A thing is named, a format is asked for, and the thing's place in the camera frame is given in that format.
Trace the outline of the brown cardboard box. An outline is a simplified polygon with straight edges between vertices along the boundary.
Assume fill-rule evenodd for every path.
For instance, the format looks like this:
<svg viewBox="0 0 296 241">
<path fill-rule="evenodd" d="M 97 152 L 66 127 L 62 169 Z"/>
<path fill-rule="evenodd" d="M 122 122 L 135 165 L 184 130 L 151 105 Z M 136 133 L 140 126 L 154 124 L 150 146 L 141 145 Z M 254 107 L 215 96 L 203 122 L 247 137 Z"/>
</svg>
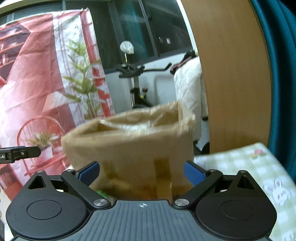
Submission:
<svg viewBox="0 0 296 241">
<path fill-rule="evenodd" d="M 172 200 L 192 188 L 184 175 L 192 160 L 194 114 L 180 102 L 96 118 L 61 143 L 76 170 L 97 161 L 91 188 L 116 199 Z"/>
</svg>

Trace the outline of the white quilted blanket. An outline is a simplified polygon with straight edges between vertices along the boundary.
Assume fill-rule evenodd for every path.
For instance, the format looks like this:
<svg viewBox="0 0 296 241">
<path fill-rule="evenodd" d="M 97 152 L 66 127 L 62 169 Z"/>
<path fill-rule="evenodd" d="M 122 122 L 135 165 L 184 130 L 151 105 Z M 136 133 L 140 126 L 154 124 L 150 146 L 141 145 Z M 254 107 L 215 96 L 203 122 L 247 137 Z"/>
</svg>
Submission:
<svg viewBox="0 0 296 241">
<path fill-rule="evenodd" d="M 202 119 L 208 116 L 208 104 L 200 57 L 187 61 L 174 74 L 176 99 L 190 110 L 196 119 L 193 140 L 202 135 Z"/>
</svg>

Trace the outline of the red printed backdrop banner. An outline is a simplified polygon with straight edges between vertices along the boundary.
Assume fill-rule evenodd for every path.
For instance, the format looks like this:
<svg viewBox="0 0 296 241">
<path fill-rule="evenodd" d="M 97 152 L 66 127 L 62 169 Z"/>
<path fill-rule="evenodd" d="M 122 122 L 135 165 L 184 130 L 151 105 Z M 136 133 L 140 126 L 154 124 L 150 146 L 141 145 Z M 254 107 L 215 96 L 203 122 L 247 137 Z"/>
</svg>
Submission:
<svg viewBox="0 0 296 241">
<path fill-rule="evenodd" d="M 113 114 L 89 9 L 1 25 L 1 147 L 41 149 L 37 158 L 1 165 L 2 200 L 13 200 L 37 170 L 66 170 L 62 137 Z"/>
</svg>

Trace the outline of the black exercise bike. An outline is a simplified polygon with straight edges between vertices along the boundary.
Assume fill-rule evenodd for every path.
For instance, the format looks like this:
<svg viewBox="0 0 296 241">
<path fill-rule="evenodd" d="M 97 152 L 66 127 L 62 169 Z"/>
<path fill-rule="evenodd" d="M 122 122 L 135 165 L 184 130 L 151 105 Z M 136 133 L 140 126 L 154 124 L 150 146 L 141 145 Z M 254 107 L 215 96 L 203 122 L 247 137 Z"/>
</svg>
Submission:
<svg viewBox="0 0 296 241">
<path fill-rule="evenodd" d="M 117 64 L 114 68 L 120 72 L 119 78 L 128 80 L 130 100 L 132 109 L 136 108 L 151 108 L 153 105 L 147 100 L 148 88 L 140 90 L 139 77 L 145 72 L 165 72 L 172 66 L 168 63 L 165 68 L 150 68 L 146 69 L 144 65 L 137 66 L 131 63 Z"/>
</svg>

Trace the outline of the wooden headboard panel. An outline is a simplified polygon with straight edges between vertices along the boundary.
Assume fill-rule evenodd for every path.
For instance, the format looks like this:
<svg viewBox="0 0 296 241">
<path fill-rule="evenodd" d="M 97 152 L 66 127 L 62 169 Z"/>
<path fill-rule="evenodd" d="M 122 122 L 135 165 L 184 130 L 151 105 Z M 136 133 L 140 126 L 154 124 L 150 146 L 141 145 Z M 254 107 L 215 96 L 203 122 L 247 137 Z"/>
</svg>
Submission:
<svg viewBox="0 0 296 241">
<path fill-rule="evenodd" d="M 210 151 L 267 144 L 271 73 L 250 1 L 183 1 L 200 55 Z"/>
</svg>

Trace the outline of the white bag on bike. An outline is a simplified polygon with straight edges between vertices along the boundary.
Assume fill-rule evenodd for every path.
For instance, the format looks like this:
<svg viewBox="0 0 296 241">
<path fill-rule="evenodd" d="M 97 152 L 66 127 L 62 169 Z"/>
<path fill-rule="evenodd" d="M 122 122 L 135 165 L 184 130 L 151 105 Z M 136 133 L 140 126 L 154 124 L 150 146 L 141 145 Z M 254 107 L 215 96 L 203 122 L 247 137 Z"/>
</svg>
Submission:
<svg viewBox="0 0 296 241">
<path fill-rule="evenodd" d="M 134 54 L 134 46 L 130 41 L 123 41 L 120 44 L 120 50 L 128 55 Z"/>
</svg>

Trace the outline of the teal curtain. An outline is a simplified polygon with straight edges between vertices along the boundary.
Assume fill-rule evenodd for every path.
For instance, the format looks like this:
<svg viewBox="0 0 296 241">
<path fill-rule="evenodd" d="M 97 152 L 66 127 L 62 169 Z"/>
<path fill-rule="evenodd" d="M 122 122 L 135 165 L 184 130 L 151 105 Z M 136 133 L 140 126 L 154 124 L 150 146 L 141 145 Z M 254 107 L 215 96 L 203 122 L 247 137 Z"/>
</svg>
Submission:
<svg viewBox="0 0 296 241">
<path fill-rule="evenodd" d="M 295 180 L 295 1 L 251 1 L 271 69 L 268 148 Z"/>
</svg>

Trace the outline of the dark window frame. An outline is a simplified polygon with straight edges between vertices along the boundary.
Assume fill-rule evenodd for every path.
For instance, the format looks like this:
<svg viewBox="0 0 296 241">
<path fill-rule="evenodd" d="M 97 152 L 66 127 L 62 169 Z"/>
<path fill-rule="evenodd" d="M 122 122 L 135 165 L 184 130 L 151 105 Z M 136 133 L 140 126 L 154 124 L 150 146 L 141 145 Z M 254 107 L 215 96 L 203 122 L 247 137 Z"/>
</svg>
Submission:
<svg viewBox="0 0 296 241">
<path fill-rule="evenodd" d="M 124 61 L 119 45 L 130 41 L 132 63 L 146 64 L 192 49 L 177 1 L 25 1 L 6 13 L 1 24 L 50 11 L 89 9 L 106 74 Z"/>
</svg>

